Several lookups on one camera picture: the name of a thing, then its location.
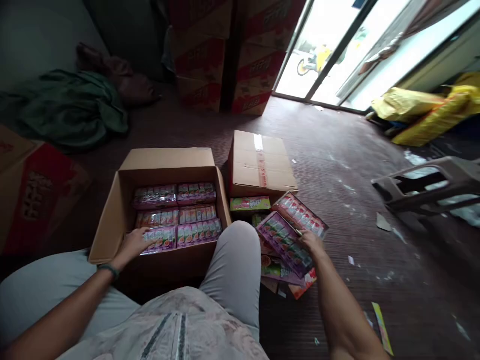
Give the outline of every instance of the plastic stool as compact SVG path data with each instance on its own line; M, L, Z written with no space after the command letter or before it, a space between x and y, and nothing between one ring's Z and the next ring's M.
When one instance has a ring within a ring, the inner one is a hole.
M419 170L427 174L416 179L407 176ZM480 203L478 197L458 203L438 204L440 200L457 195L480 195L480 159L468 161L447 156L372 180L371 183L390 211L434 216Z

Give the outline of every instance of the floral shirt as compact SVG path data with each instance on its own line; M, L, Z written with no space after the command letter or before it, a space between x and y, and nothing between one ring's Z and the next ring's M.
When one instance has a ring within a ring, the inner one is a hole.
M124 323L60 359L268 359L250 330L202 291L183 287L146 303Z

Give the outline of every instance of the brown floor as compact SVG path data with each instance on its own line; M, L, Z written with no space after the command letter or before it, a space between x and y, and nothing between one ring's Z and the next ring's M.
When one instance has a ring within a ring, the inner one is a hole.
M195 113L181 108L171 88L163 93L158 104L131 113L126 138L73 156L95 182L42 256L91 245L115 171L130 149L210 147L226 176L234 130L280 137L296 160L292 166L299 198L330 226L326 249L377 332L371 302L380 304L395 357L480 359L478 230L451 216L426 222L428 232L418 223L411 230L385 210L370 185L373 178L409 166L404 149L354 114L318 111L274 97L260 118ZM376 227L377 212L407 244ZM355 266L349 264L349 255ZM284 299L261 289L261 344L266 353L271 359L328 358L317 287L298 301L288 295ZM454 315L471 341L459 332Z

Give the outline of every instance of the person's left hand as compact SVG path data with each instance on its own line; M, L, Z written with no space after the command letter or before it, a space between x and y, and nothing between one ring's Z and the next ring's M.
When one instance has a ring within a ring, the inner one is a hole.
M144 240L144 234L149 231L150 229L148 227L142 227L129 233L110 264L118 271L122 271L129 262L139 256L150 245L154 244L155 240Z

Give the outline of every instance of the person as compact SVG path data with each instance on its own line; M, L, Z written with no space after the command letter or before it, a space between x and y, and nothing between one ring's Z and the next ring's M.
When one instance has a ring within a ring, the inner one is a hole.
M268 359L260 340L260 241L236 221L218 239L199 289L183 287L140 306L111 287L150 243L134 230L97 268L85 251L57 254L0 285L3 359ZM322 241L300 239L318 277L331 358L389 359L338 275Z

